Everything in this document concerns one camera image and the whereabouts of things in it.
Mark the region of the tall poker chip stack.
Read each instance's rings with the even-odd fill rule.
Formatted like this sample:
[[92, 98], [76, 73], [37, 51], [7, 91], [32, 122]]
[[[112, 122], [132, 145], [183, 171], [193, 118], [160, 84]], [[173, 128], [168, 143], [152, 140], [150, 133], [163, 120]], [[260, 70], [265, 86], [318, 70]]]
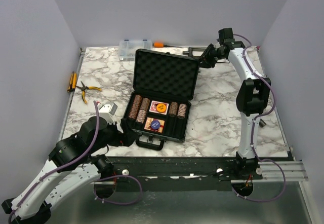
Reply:
[[139, 111], [141, 103], [142, 103], [142, 99], [143, 98], [140, 95], [136, 95], [134, 97], [133, 104], [131, 106], [131, 109], [130, 109], [130, 112], [129, 112], [129, 115], [128, 115], [128, 118], [130, 120], [136, 120], [138, 111]]

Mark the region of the black foam-lined carrying case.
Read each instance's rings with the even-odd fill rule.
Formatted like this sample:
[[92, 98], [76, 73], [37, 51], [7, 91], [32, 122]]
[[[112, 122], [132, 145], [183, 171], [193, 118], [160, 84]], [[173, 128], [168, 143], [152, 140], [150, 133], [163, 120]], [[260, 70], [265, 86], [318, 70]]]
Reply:
[[[185, 140], [186, 127], [191, 109], [191, 100], [194, 96], [195, 85], [199, 70], [199, 62], [196, 59], [157, 52], [146, 49], [138, 49], [135, 54], [133, 92], [128, 102], [123, 119], [126, 119], [132, 130], [138, 134], [136, 145], [150, 150], [160, 151], [166, 141], [182, 143]], [[128, 118], [134, 97], [149, 98], [150, 104], [154, 101], [169, 104], [166, 115], [160, 115], [146, 111], [143, 124]], [[186, 104], [186, 116], [184, 119], [170, 117], [169, 110], [172, 102]], [[162, 133], [144, 130], [147, 117], [165, 120]]]

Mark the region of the orange playing card deck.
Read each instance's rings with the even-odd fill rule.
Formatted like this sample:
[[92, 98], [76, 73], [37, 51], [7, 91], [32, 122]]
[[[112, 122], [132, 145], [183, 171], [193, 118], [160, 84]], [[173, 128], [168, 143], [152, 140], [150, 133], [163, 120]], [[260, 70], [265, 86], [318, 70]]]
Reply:
[[[150, 123], [152, 120], [159, 120], [160, 122], [160, 128], [158, 130], [153, 130], [150, 127]], [[161, 119], [156, 119], [156, 118], [151, 118], [151, 117], [147, 117], [146, 121], [145, 121], [145, 125], [144, 125], [144, 130], [148, 130], [148, 131], [154, 131], [154, 132], [158, 132], [158, 133], [162, 133], [164, 130], [164, 125], [165, 125], [165, 120], [161, 120]]]

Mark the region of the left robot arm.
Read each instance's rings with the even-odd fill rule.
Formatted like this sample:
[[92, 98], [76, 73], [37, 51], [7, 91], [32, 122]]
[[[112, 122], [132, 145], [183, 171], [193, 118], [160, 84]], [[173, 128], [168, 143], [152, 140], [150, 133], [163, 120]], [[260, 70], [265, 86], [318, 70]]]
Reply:
[[2, 208], [9, 223], [46, 223], [52, 210], [72, 193], [94, 181], [112, 180], [121, 175], [104, 154], [92, 153], [107, 146], [130, 146], [138, 135], [126, 120], [122, 129], [105, 117], [91, 117], [79, 131], [58, 141], [42, 170], [17, 197], [4, 200]]

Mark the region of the black metal base rail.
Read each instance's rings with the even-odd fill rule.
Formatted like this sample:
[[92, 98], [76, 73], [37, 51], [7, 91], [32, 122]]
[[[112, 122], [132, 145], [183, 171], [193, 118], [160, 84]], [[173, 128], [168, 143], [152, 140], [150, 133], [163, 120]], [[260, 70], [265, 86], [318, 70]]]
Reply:
[[259, 165], [247, 163], [239, 169], [234, 157], [109, 157], [114, 172], [128, 170], [143, 191], [230, 191], [233, 182], [244, 183], [249, 176], [261, 180]]

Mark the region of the red playing card deck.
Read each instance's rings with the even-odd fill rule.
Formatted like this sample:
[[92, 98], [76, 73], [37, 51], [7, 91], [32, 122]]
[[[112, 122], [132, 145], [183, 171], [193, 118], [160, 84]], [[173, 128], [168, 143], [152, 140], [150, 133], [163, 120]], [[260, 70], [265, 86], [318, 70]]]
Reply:
[[[167, 109], [164, 113], [159, 113], [157, 110], [156, 110], [156, 105], [159, 104], [159, 103], [163, 103], [163, 104], [166, 104], [167, 105]], [[168, 108], [169, 108], [169, 104], [166, 103], [166, 102], [160, 102], [160, 101], [152, 101], [151, 104], [150, 104], [150, 107], [149, 107], [149, 112], [150, 113], [155, 113], [155, 114], [160, 114], [160, 115], [166, 115], [167, 112], [168, 112]]]

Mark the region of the middle poker chip stack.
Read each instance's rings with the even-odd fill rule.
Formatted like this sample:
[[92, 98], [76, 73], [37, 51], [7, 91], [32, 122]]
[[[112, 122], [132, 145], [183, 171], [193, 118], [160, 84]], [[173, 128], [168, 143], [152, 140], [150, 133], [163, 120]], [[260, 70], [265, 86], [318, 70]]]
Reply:
[[149, 98], [143, 98], [142, 103], [140, 105], [140, 109], [144, 110], [144, 111], [147, 111], [149, 105], [150, 105], [150, 99]]

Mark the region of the yellow black utility knife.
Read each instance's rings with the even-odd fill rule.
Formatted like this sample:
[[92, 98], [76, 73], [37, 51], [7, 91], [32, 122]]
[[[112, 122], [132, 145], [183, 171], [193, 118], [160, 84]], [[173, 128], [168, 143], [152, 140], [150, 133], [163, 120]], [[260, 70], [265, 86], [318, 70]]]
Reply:
[[77, 73], [73, 71], [71, 73], [71, 75], [70, 75], [69, 85], [68, 85], [68, 88], [67, 88], [67, 92], [74, 92], [75, 91], [76, 81], [77, 81]]

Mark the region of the yellow big blind button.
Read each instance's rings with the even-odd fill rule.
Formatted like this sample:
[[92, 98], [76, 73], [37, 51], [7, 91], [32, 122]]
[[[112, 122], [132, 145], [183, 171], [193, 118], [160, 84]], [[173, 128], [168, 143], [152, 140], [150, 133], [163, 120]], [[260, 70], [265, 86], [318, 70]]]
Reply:
[[159, 113], [164, 113], [167, 109], [167, 105], [166, 104], [163, 104], [163, 103], [159, 103], [156, 105], [156, 110], [159, 112]]

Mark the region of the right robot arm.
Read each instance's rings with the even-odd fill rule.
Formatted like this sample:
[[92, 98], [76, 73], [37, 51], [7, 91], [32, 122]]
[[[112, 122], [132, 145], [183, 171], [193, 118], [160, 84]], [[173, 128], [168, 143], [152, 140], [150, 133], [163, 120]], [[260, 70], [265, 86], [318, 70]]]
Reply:
[[236, 97], [236, 107], [241, 115], [241, 133], [233, 174], [238, 179], [245, 179], [258, 167], [257, 133], [261, 117], [268, 106], [271, 80], [262, 77], [257, 71], [242, 42], [230, 40], [218, 48], [209, 44], [198, 60], [203, 67], [212, 68], [222, 59], [233, 65], [241, 80]]

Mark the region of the blue small blind button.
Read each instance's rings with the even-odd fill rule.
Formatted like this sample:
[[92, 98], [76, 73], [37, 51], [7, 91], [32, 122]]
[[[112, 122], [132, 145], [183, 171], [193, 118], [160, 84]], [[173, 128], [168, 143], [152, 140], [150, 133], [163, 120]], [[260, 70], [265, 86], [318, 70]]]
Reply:
[[153, 130], [158, 130], [160, 128], [159, 120], [152, 120], [151, 123], [150, 123], [150, 127]]

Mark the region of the orange handled screwdriver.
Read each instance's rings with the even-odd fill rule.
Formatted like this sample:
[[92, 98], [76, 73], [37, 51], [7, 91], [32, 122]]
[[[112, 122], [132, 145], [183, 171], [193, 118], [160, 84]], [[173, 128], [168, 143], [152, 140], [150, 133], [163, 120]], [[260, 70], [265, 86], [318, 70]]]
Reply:
[[152, 44], [152, 46], [154, 48], [181, 48], [181, 46], [168, 45], [168, 44], [161, 43], [161, 42], [154, 42]]

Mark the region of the front poker chip stack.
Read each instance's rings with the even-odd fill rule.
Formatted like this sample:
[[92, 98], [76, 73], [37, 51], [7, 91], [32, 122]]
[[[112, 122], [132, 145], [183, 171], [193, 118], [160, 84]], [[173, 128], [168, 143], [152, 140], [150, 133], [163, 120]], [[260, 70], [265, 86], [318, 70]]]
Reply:
[[140, 109], [136, 117], [136, 122], [139, 124], [143, 124], [145, 118], [146, 118], [146, 110]]

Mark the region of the clear plastic organizer box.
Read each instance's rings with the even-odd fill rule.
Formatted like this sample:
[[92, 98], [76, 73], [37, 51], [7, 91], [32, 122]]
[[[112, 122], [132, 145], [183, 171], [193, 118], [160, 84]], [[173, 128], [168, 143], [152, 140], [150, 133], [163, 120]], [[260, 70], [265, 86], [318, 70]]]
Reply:
[[150, 50], [151, 40], [123, 40], [118, 47], [118, 56], [120, 61], [132, 61], [138, 49]]

